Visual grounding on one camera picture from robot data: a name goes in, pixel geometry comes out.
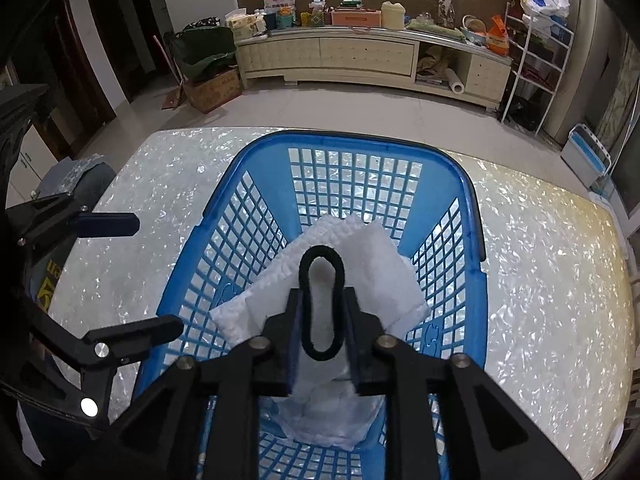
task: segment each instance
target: cabinet drawer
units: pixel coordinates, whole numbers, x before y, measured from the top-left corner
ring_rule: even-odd
[[[320,66],[318,38],[263,41],[241,45],[236,52],[238,65],[245,72]]]
[[[498,102],[502,99],[510,71],[508,65],[481,56],[470,56],[459,77],[465,92]]]
[[[6,190],[6,208],[9,209],[14,205],[18,205],[24,202],[24,198],[20,193],[15,190],[13,184],[9,183],[9,187]]]
[[[14,185],[15,190],[26,200],[31,200],[31,191],[40,185],[40,177],[31,169],[25,158],[20,154],[18,162],[11,170],[9,182]]]
[[[325,68],[411,75],[414,46],[395,41],[320,38],[320,59]]]
[[[40,178],[44,178],[47,171],[58,162],[34,126],[25,134],[20,151]]]

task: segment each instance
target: blue plastic basket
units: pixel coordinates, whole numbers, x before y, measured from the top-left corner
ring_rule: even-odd
[[[421,144],[331,132],[287,131],[260,138],[232,161],[178,258],[157,314],[176,314],[182,336],[153,350],[134,394],[182,354],[204,360],[228,352],[209,319],[212,308],[252,283],[288,241],[323,214],[379,221],[411,258],[430,316],[406,335],[418,351],[462,352],[484,366],[487,293],[478,203],[465,171]],[[448,478],[444,437],[431,399],[440,471]],[[261,402],[260,480],[382,480],[385,416],[353,452],[283,442]],[[215,399],[209,403],[204,451]]]

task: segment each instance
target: orange bag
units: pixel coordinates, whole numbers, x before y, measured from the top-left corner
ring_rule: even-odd
[[[495,52],[500,56],[506,56],[509,53],[509,35],[504,22],[499,15],[491,18],[494,26],[486,34],[486,46],[491,52]]]

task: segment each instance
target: white marble surface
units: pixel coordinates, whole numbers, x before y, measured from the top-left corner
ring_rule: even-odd
[[[50,313],[73,334],[155,314],[166,281],[233,156],[279,128],[196,128],[149,137],[100,200],[131,211],[132,238],[79,240]],[[585,479],[610,459],[633,358],[630,290],[607,212],[566,190],[454,155],[478,194],[488,275],[487,372]],[[113,413],[128,404],[123,367]]]

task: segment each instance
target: white towel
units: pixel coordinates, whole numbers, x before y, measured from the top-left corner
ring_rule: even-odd
[[[289,291],[298,288],[300,259],[308,248],[334,248],[344,263],[346,286],[354,287],[360,309],[380,318],[387,333],[403,338],[424,320],[428,308],[415,271],[398,254],[382,225],[365,225],[350,216],[322,216],[284,248],[243,293],[210,311],[211,319],[232,345],[258,335],[264,321],[286,307]],[[309,270],[312,297],[311,339],[325,350],[333,339],[331,296],[334,269],[322,258]],[[298,376],[292,395],[274,399],[278,422],[288,438],[345,450],[366,436],[382,405],[381,397],[359,397],[349,379],[346,350],[329,361],[316,362],[300,349]]]

